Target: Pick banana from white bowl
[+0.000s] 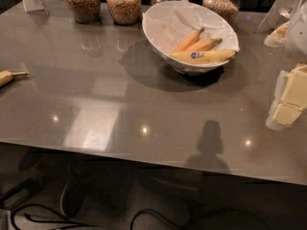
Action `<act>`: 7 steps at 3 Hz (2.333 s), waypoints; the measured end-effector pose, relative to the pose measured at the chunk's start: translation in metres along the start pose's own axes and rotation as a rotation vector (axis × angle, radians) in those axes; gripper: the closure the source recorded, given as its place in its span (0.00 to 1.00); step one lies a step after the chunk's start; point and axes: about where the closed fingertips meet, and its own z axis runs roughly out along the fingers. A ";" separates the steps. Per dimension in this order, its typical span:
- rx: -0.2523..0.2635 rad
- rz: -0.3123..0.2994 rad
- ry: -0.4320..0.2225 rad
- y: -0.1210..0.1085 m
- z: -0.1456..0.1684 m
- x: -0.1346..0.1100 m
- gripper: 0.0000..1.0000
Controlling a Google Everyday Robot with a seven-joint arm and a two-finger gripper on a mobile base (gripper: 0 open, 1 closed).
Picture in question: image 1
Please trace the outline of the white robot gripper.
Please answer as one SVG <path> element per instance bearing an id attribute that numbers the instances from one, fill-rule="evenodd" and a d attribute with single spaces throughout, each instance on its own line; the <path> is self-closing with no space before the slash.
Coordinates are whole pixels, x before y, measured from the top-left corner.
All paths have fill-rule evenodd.
<path id="1" fill-rule="evenodd" d="M 268 128 L 283 130 L 290 127 L 307 108 L 307 1 L 287 21 L 269 34 L 264 44 L 283 47 L 289 58 L 301 62 L 291 71 L 282 70 L 277 78 Z"/>

